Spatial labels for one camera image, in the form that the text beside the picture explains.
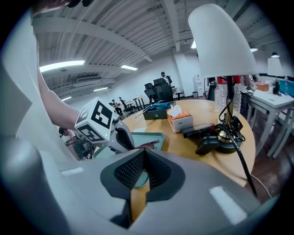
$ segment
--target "round wooden table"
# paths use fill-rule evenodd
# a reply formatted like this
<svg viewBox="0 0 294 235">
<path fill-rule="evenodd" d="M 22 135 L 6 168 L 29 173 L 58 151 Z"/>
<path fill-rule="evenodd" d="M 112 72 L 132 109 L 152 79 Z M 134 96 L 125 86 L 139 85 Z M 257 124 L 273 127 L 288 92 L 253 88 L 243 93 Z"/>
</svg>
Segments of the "round wooden table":
<svg viewBox="0 0 294 235">
<path fill-rule="evenodd" d="M 178 104 L 182 109 L 186 110 L 193 116 L 194 127 L 198 128 L 201 127 L 202 124 L 207 125 L 211 123 L 217 123 L 218 113 L 215 111 L 215 103 L 213 101 L 182 100 L 177 101 L 176 104 Z M 217 151 L 212 151 L 206 155 L 197 155 L 195 154 L 197 149 L 195 140 L 189 138 L 184 139 L 181 132 L 173 133 L 167 119 L 145 120 L 143 115 L 135 119 L 135 117 L 140 115 L 141 112 L 142 111 L 137 112 L 136 114 L 133 114 L 132 116 L 123 120 L 131 132 L 137 128 L 143 127 L 147 128 L 146 132 L 161 132 L 165 135 L 165 139 L 161 148 L 162 151 L 170 152 L 180 157 L 186 157 L 192 160 L 205 162 L 218 169 L 241 186 L 245 186 L 246 176 L 236 152 L 231 154 L 224 154 Z M 253 132 L 245 118 L 243 118 L 242 115 L 239 115 L 238 118 L 243 125 L 241 133 L 246 138 L 246 141 L 241 144 L 240 149 L 247 163 L 248 170 L 251 172 L 255 160 L 255 140 Z M 149 191 L 149 184 L 146 184 L 139 189 L 133 189 L 131 192 L 133 220 L 135 220 L 137 216 L 140 215 L 145 207 L 145 194 L 147 191 Z"/>
</svg>

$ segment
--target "cardboard box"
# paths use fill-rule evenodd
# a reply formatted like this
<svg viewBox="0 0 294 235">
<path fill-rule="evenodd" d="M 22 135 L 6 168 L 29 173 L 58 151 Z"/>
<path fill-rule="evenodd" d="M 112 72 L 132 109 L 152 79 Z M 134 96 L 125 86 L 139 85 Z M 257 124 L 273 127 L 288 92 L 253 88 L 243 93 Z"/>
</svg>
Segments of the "cardboard box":
<svg viewBox="0 0 294 235">
<path fill-rule="evenodd" d="M 166 115 L 174 133 L 180 132 L 182 129 L 193 126 L 193 117 L 191 116 L 190 113 L 188 113 L 187 111 L 183 109 L 182 109 L 182 114 L 179 114 L 176 117 L 172 117 L 169 114 L 166 114 Z"/>
<path fill-rule="evenodd" d="M 255 83 L 255 86 L 257 90 L 268 91 L 270 89 L 268 84 Z"/>
</svg>

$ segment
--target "water bottle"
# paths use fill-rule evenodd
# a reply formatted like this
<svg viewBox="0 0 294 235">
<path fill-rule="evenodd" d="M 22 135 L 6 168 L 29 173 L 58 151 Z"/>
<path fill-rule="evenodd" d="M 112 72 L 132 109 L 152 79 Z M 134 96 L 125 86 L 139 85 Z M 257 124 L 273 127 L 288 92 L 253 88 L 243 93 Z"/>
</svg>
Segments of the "water bottle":
<svg viewBox="0 0 294 235">
<path fill-rule="evenodd" d="M 220 112 L 220 109 L 219 109 L 219 91 L 220 91 L 220 88 L 218 87 L 217 85 L 217 82 L 215 82 L 215 110 L 217 112 Z"/>
<path fill-rule="evenodd" d="M 221 111 L 223 111 L 223 109 L 226 107 L 226 96 L 228 94 L 228 87 L 227 87 L 227 83 L 225 80 L 223 80 L 222 78 L 217 78 L 217 84 L 218 84 L 218 112 L 221 113 Z M 221 120 L 223 120 L 225 117 L 225 114 L 223 113 L 221 115 Z"/>
<path fill-rule="evenodd" d="M 285 95 L 288 95 L 288 77 L 285 76 Z"/>
<path fill-rule="evenodd" d="M 240 76 L 233 76 L 234 98 L 233 98 L 233 116 L 238 116 L 241 110 L 241 79 Z"/>
</svg>

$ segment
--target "ceiling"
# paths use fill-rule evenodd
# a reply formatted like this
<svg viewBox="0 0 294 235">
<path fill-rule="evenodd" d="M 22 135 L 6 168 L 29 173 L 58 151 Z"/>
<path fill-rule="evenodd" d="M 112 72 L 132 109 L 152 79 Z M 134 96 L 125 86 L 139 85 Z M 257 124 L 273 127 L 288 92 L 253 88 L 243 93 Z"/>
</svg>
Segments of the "ceiling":
<svg viewBox="0 0 294 235">
<path fill-rule="evenodd" d="M 190 48 L 188 17 L 207 3 L 222 7 L 251 46 L 262 49 L 282 41 L 265 14 L 249 0 L 94 0 L 89 7 L 80 2 L 75 8 L 34 17 L 40 66 L 85 60 L 86 66 L 44 72 L 48 87 L 61 98 L 89 94 L 131 73 L 120 68 L 124 64 L 140 68 L 142 62 L 151 63 L 166 51 Z M 81 82 L 80 78 L 96 80 Z"/>
</svg>

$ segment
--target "fluorescent light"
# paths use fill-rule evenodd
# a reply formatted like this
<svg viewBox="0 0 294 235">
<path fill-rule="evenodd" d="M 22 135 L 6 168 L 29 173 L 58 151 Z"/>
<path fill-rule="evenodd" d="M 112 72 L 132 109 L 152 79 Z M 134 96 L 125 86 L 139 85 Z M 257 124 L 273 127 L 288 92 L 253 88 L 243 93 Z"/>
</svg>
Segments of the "fluorescent light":
<svg viewBox="0 0 294 235">
<path fill-rule="evenodd" d="M 127 69 L 130 69 L 130 70 L 137 70 L 137 68 L 127 66 L 127 65 L 123 65 L 121 68 L 127 68 Z"/>
<path fill-rule="evenodd" d="M 60 62 L 55 64 L 49 64 L 49 65 L 40 67 L 40 71 L 42 73 L 42 72 L 56 69 L 56 68 L 62 68 L 62 67 L 73 66 L 73 65 L 83 65 L 84 62 L 85 61 L 65 61 L 65 62 Z"/>
<path fill-rule="evenodd" d="M 69 100 L 69 99 L 71 99 L 72 97 L 70 96 L 70 97 L 68 97 L 68 98 L 64 98 L 64 99 L 62 99 L 62 101 L 66 101 L 66 100 Z"/>
<path fill-rule="evenodd" d="M 196 42 L 195 42 L 195 40 L 194 40 L 194 42 L 193 42 L 191 48 L 192 48 L 192 49 L 196 49 Z"/>
<path fill-rule="evenodd" d="M 108 88 L 108 87 L 99 88 L 99 89 L 94 90 L 94 92 L 95 92 L 95 91 L 99 91 L 99 90 L 105 90 L 105 89 L 107 89 L 107 88 Z"/>
</svg>

